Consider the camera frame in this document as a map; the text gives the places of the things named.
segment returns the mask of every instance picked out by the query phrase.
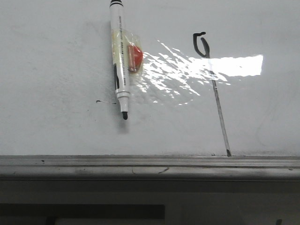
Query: marker barrel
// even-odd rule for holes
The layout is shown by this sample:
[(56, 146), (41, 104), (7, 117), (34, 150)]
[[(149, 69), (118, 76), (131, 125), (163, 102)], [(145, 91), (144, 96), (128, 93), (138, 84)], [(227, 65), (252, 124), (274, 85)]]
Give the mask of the marker barrel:
[(121, 112), (128, 112), (129, 70), (128, 48), (125, 37), (123, 5), (120, 0), (113, 0), (110, 5), (112, 62), (114, 66), (115, 88), (120, 102)]

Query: black marker cap end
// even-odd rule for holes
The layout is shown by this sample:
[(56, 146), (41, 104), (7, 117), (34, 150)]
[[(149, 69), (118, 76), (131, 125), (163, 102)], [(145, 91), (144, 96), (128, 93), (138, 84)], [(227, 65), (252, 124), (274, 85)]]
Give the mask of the black marker cap end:
[(120, 3), (122, 3), (121, 0), (111, 0), (111, 3), (113, 3), (113, 2), (120, 2)]
[(127, 114), (127, 112), (122, 112), (122, 114), (123, 114), (123, 119), (124, 119), (124, 120), (127, 120), (127, 119), (128, 119), (128, 114)]

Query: handwritten number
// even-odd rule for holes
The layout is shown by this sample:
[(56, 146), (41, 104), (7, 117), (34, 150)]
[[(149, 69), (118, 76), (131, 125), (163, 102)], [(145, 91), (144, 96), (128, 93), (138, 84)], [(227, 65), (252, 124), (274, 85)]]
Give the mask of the handwritten number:
[(205, 54), (203, 54), (199, 48), (198, 48), (198, 44), (197, 44), (197, 38), (206, 34), (206, 32), (201, 32), (201, 33), (195, 33), (193, 34), (193, 43), (194, 43), (194, 48), (195, 48), (195, 51), (201, 56), (201, 57), (204, 57), (204, 58), (207, 58), (209, 59), (210, 58), (210, 46), (208, 45), (207, 41), (205, 40), (205, 38), (201, 38), (201, 41), (202, 41), (202, 44), (203, 44), (203, 47), (204, 47), (204, 50), (205, 50)]

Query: black mark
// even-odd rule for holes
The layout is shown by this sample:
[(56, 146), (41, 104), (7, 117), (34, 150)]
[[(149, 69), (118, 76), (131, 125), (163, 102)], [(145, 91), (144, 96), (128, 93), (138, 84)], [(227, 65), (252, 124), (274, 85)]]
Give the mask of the black mark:
[(282, 219), (278, 219), (277, 221), (276, 221), (276, 225), (281, 225), (282, 224)]
[(164, 173), (164, 172), (168, 171), (169, 169), (170, 169), (169, 167), (165, 168), (163, 171), (159, 172), (158, 174)]
[(106, 101), (101, 101), (101, 100), (97, 100), (97, 101), (96, 101), (96, 103), (98, 103), (98, 102), (109, 103), (109, 102), (106, 102)]
[(195, 33), (193, 34), (193, 43), (194, 43), (194, 48), (195, 51), (202, 57), (204, 58), (209, 58), (210, 57), (210, 46), (208, 45), (207, 41), (205, 40), (205, 38), (201, 38), (202, 44), (204, 46), (204, 50), (205, 50), (205, 54), (203, 54), (199, 48), (198, 48), (198, 44), (197, 44), (197, 37), (200, 37), (202, 35), (206, 34), (206, 32), (201, 32), (201, 33)]

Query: black handwritten mark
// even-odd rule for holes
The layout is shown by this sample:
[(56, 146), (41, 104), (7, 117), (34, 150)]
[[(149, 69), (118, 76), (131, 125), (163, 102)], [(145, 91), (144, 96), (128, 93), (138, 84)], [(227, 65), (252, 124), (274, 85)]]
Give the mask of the black handwritten mark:
[(202, 44), (204, 46), (204, 50), (205, 50), (205, 54), (201, 53), (201, 51), (198, 48), (198, 44), (197, 44), (197, 37), (200, 37), (202, 35), (206, 34), (206, 32), (201, 32), (201, 33), (195, 33), (193, 34), (193, 44), (194, 44), (194, 49), (195, 51), (202, 56), (203, 58), (210, 58), (210, 46), (208, 45), (207, 41), (205, 40), (205, 38), (201, 38)]
[[(210, 59), (210, 46), (208, 45), (207, 41), (205, 40), (205, 38), (201, 38), (204, 50), (205, 50), (205, 54), (203, 54), (199, 48), (198, 48), (198, 44), (197, 44), (197, 38), (206, 34), (206, 32), (201, 32), (201, 33), (195, 33), (193, 34), (193, 44), (194, 44), (194, 49), (196, 51), (196, 53), (198, 55), (200, 55), (203, 58), (206, 59)], [(220, 118), (220, 123), (221, 123), (221, 128), (222, 128), (222, 133), (223, 133), (223, 138), (224, 138), (224, 142), (225, 142), (225, 147), (226, 147), (226, 153), (227, 156), (230, 157), (231, 156), (231, 152), (230, 152), (230, 147), (229, 147), (229, 142), (228, 142), (228, 137), (227, 137), (227, 133), (226, 133), (226, 129), (225, 129), (225, 123), (224, 123), (224, 118), (223, 118), (223, 113), (222, 113), (222, 108), (221, 108), (221, 103), (220, 103), (220, 98), (219, 98), (219, 93), (218, 93), (218, 88), (217, 88), (217, 83), (216, 80), (212, 79), (212, 86), (215, 92), (215, 98), (216, 98), (216, 103), (217, 103), (217, 110), (219, 113), (219, 118)]]
[(109, 103), (109, 102), (106, 102), (106, 101), (101, 101), (101, 100), (97, 100), (97, 101), (96, 101), (96, 103), (98, 103), (98, 102)]
[(170, 169), (170, 168), (169, 168), (169, 167), (167, 167), (167, 168), (165, 168), (163, 171), (161, 171), (161, 172), (158, 172), (158, 174), (164, 173), (164, 172), (168, 171), (169, 169)]

